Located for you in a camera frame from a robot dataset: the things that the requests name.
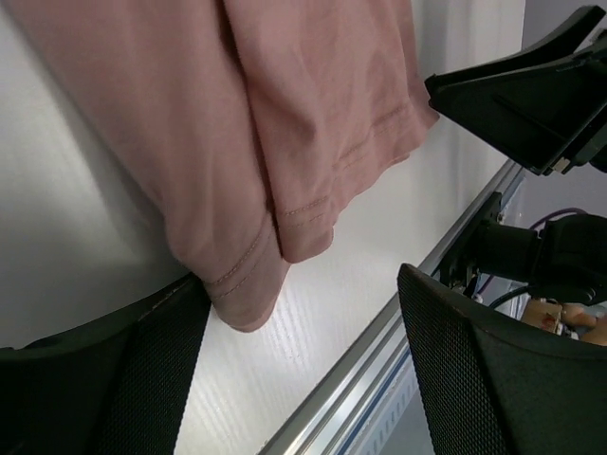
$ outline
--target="white table surface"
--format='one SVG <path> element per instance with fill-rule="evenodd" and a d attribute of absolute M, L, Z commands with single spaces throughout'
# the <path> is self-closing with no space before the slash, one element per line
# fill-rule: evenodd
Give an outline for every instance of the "white table surface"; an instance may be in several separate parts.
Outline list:
<path fill-rule="evenodd" d="M 424 76 L 516 52 L 524 0 L 414 0 Z M 427 143 L 343 212 L 335 243 L 293 266 L 269 323 L 212 315 L 175 453 L 253 455 L 303 402 L 506 159 L 442 119 Z"/>

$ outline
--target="cable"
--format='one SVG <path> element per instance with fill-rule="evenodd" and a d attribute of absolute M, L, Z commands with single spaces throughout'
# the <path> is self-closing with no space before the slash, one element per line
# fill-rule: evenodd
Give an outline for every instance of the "cable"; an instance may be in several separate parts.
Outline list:
<path fill-rule="evenodd" d="M 544 216 L 543 218 L 539 219 L 533 225 L 531 225 L 530 229 L 536 230 L 537 228 L 544 225 L 548 221 L 552 221 L 555 218 L 558 218 L 563 215 L 586 215 L 586 214 L 587 214 L 587 212 L 585 210 L 577 209 L 575 207 L 570 207 L 568 209 L 560 209 L 557 211 L 553 211 L 552 213 L 549 213 L 546 216 Z M 493 276 L 493 275 L 488 277 L 476 294 L 483 294 L 485 291 L 487 291 L 487 289 L 489 288 L 489 285 L 493 282 L 494 278 L 495 278 L 495 276 Z"/>
<path fill-rule="evenodd" d="M 510 292 L 506 292 L 505 294 L 503 294 L 502 297 L 499 297 L 496 300 L 494 300 L 489 305 L 489 308 L 491 308 L 492 310 L 496 310 L 497 308 L 502 306 L 507 301 L 516 299 L 517 297 L 520 297 L 522 294 L 527 294 L 531 290 L 531 288 L 532 288 L 532 286 L 522 286 L 522 287 L 517 287 L 516 289 L 513 289 Z"/>
<path fill-rule="evenodd" d="M 563 216 L 563 215 L 586 215 L 588 214 L 585 210 L 582 209 L 576 209 L 575 207 L 569 208 L 569 209 L 561 209 L 561 210 L 557 210 L 557 211 L 553 211 L 552 213 L 544 216 L 542 219 L 536 221 L 533 225 L 531 225 L 530 229 L 537 229 L 539 228 L 541 225 L 547 223 L 548 221 L 552 221 L 555 218 L 559 217 L 559 216 Z"/>

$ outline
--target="pink fabric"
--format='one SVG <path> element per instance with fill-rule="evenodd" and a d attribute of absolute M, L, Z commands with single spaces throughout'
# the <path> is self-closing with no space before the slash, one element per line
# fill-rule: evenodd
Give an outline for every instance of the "pink fabric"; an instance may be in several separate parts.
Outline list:
<path fill-rule="evenodd" d="M 238 330 L 437 118 L 410 0 L 6 3 Z"/>

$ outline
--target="black mesh surface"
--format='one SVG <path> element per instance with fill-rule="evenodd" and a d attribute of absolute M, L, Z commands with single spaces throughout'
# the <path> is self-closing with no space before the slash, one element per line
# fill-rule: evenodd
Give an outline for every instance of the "black mesh surface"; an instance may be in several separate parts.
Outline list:
<path fill-rule="evenodd" d="M 24 349 L 0 349 L 0 454 L 172 454 L 210 309 L 189 276 Z"/>
<path fill-rule="evenodd" d="M 525 325 L 410 265 L 398 286 L 438 455 L 605 452 L 607 348 Z"/>
<path fill-rule="evenodd" d="M 452 295 L 441 295 L 430 277 L 407 265 L 401 268 L 398 289 L 436 454 L 513 453 L 485 367 L 475 354 L 474 333 L 447 304 Z"/>
<path fill-rule="evenodd" d="M 189 280 L 138 323 L 89 453 L 173 453 L 209 314 L 202 296 Z"/>

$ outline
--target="black mount bracket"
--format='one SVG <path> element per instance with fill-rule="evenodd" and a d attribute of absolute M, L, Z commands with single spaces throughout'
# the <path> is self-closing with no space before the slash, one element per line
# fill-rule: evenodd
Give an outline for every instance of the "black mount bracket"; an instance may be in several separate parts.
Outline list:
<path fill-rule="evenodd" d="M 536 175 L 607 173 L 607 32 L 577 50 L 605 14 L 582 7 L 514 55 L 429 77 L 430 106 Z"/>
<path fill-rule="evenodd" d="M 483 223 L 497 222 L 502 194 L 494 192 L 468 222 L 438 266 L 439 280 L 450 289 L 465 293 L 476 278 L 475 234 Z"/>

